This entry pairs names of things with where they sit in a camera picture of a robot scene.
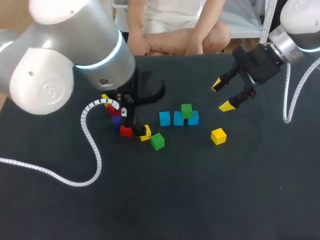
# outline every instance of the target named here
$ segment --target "white cable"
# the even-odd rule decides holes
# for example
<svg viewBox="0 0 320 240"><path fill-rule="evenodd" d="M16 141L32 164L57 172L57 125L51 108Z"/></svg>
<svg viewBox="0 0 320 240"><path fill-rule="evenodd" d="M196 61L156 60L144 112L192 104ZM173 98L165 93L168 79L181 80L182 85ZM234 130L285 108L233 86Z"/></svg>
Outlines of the white cable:
<svg viewBox="0 0 320 240"><path fill-rule="evenodd" d="M311 73L320 65L320 58L316 60L304 73L303 77L301 78L298 86L295 89L291 105L289 108L289 113L287 115L287 104L288 104L288 91L289 91L289 83L290 83L290 74L291 74L291 65L287 63L286 66L286 79L285 79L285 87L284 87L284 99L283 99L283 121L288 124L292 120L292 116L294 114L294 110L296 107L296 103L301 92L302 87L304 86L305 82L311 75Z"/></svg>
<svg viewBox="0 0 320 240"><path fill-rule="evenodd" d="M25 163L25 162L22 162L22 161L13 160L13 159L7 159L7 158L0 157L0 163L16 165L16 166L20 166L20 167L27 168L27 169L33 169L33 170L45 173L47 175L50 175L51 177L57 179L58 181L60 181L60 182L62 182L64 184L73 186L73 187L85 187L85 186L88 186L88 185L92 184L93 182L95 182L98 179L98 177L99 177L99 175L101 173L102 162L101 162L100 152L99 152L99 150L98 150L98 148L96 146L96 143L93 140L93 138L91 137L91 134L90 134L90 132L89 132L89 130L87 128L87 122L86 122L87 121L87 115L88 115L88 112L92 108L94 108L95 106L100 105L100 104L106 104L106 103L111 104L116 110L119 109L119 103L117 101L112 100L112 99L100 99L100 100L96 100L96 101L91 102L88 106L85 107L85 109L83 110L83 112L81 114L80 122L81 122L82 130L83 130L83 132L85 134L85 137L89 141L89 143L90 143L90 145L92 147L92 150L94 152L95 158L96 158L96 172L95 172L94 176L90 180L85 181L85 182L70 181L70 180L67 180L64 177L56 174L55 172L44 168L44 167L33 165L33 164L29 164L29 163Z"/></svg>

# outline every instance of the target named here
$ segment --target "person's hand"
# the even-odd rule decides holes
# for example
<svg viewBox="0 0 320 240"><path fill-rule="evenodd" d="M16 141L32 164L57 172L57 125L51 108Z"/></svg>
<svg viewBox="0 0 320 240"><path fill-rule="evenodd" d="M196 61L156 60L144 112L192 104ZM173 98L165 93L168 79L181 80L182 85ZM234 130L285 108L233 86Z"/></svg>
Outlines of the person's hand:
<svg viewBox="0 0 320 240"><path fill-rule="evenodd" d="M202 47L202 41L196 38L190 38L188 45L186 46L185 55L198 55L204 54Z"/></svg>
<svg viewBox="0 0 320 240"><path fill-rule="evenodd" d="M141 31L130 32L127 44L135 56L148 55L150 52L151 47Z"/></svg>

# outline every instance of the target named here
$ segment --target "cube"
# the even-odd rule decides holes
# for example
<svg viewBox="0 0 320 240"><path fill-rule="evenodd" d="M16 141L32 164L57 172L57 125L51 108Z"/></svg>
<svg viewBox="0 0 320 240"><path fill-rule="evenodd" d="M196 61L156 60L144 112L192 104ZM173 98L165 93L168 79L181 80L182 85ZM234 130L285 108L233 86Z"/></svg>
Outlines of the cube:
<svg viewBox="0 0 320 240"><path fill-rule="evenodd" d="M109 97L107 96L107 94L102 94L101 95L102 99L109 99ZM104 106L107 108L109 105L109 103L105 103Z"/></svg>
<svg viewBox="0 0 320 240"><path fill-rule="evenodd" d="M219 144L223 144L227 140L227 135L222 130L222 128L219 128L212 131L211 139L215 143L215 145L219 145Z"/></svg>
<svg viewBox="0 0 320 240"><path fill-rule="evenodd" d="M119 132L120 127L122 125L122 116L121 115L111 116L111 122L112 122L114 130L116 132Z"/></svg>
<svg viewBox="0 0 320 240"><path fill-rule="evenodd" d="M134 131L131 127L125 127L122 125L120 127L120 135L122 137L132 138L134 136Z"/></svg>
<svg viewBox="0 0 320 240"><path fill-rule="evenodd" d="M161 111L159 112L159 120L160 120L160 126L170 126L171 125L171 117L169 111Z"/></svg>
<svg viewBox="0 0 320 240"><path fill-rule="evenodd" d="M158 151L159 149L162 149L165 146L164 137L160 133L153 135L151 137L151 145L156 151Z"/></svg>
<svg viewBox="0 0 320 240"><path fill-rule="evenodd" d="M191 104L181 104L182 118L190 119L192 118L192 105Z"/></svg>
<svg viewBox="0 0 320 240"><path fill-rule="evenodd" d="M111 116L121 115L121 109L116 110L111 104L108 104L108 112Z"/></svg>
<svg viewBox="0 0 320 240"><path fill-rule="evenodd" d="M141 142L147 141L151 138L151 130L149 125L144 125L144 128L145 128L145 136L140 137Z"/></svg>
<svg viewBox="0 0 320 240"><path fill-rule="evenodd" d="M173 125L174 126L183 126L185 123L182 113L180 111L175 111L173 115Z"/></svg>
<svg viewBox="0 0 320 240"><path fill-rule="evenodd" d="M192 117L188 119L188 125L194 126L199 124L198 111L192 111Z"/></svg>

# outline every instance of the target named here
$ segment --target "person's arm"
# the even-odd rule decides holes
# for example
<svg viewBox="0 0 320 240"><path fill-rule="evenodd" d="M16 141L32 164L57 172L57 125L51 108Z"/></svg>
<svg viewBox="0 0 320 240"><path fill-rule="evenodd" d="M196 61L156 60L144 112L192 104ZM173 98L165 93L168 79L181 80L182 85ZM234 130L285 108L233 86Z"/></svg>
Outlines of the person's arm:
<svg viewBox="0 0 320 240"><path fill-rule="evenodd" d="M226 0L206 0L200 18L190 37L186 54L191 53L190 51L193 51L192 48L196 48L196 45L198 45L198 48L202 46L203 40L216 25L225 3Z"/></svg>
<svg viewBox="0 0 320 240"><path fill-rule="evenodd" d="M128 47L133 55L143 56L150 51L150 45L147 43L141 27L144 22L145 7L147 0L129 0L127 21L129 26Z"/></svg>
<svg viewBox="0 0 320 240"><path fill-rule="evenodd" d="M145 7L147 0L129 0L127 10L127 21L129 32L141 32L141 27L144 22Z"/></svg>

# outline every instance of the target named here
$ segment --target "green block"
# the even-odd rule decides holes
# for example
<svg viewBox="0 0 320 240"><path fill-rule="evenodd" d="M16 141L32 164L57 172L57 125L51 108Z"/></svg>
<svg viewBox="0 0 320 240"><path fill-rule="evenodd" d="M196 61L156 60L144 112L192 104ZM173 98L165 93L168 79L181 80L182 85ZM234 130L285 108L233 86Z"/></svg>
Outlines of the green block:
<svg viewBox="0 0 320 240"><path fill-rule="evenodd" d="M165 146L165 139L160 134L157 133L156 135L153 135L150 139L152 147L158 151L159 149L162 149Z"/></svg>
<svg viewBox="0 0 320 240"><path fill-rule="evenodd" d="M192 118L192 105L191 104L181 104L182 118L190 119Z"/></svg>

